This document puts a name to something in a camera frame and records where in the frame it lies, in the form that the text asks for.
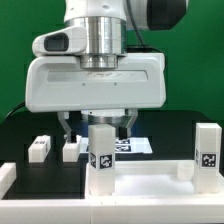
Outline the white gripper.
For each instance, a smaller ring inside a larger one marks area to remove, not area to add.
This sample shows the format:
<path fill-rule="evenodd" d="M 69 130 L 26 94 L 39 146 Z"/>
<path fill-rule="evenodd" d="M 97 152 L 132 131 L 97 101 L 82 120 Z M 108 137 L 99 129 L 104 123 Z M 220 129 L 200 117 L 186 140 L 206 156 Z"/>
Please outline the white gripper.
<path fill-rule="evenodd" d="M 161 53 L 130 53 L 116 69 L 83 69 L 73 56 L 35 59 L 26 82 L 26 107 L 32 112 L 58 112 L 67 143 L 76 131 L 64 111 L 126 109 L 118 126 L 120 140 L 131 137 L 138 110 L 159 108 L 166 100 L 165 57 Z"/>

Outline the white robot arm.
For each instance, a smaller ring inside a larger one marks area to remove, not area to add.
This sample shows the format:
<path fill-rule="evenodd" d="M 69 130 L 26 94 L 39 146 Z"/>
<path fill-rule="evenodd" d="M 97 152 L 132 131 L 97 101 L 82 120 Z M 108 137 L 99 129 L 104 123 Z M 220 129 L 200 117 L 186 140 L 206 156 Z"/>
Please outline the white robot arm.
<path fill-rule="evenodd" d="M 165 56 L 127 31 L 170 30 L 186 14 L 189 0 L 65 0 L 66 27 L 37 37 L 28 68 L 26 107 L 56 112 L 69 143 L 73 111 L 87 111 L 97 123 L 114 124 L 127 138 L 140 108 L 166 100 Z"/>

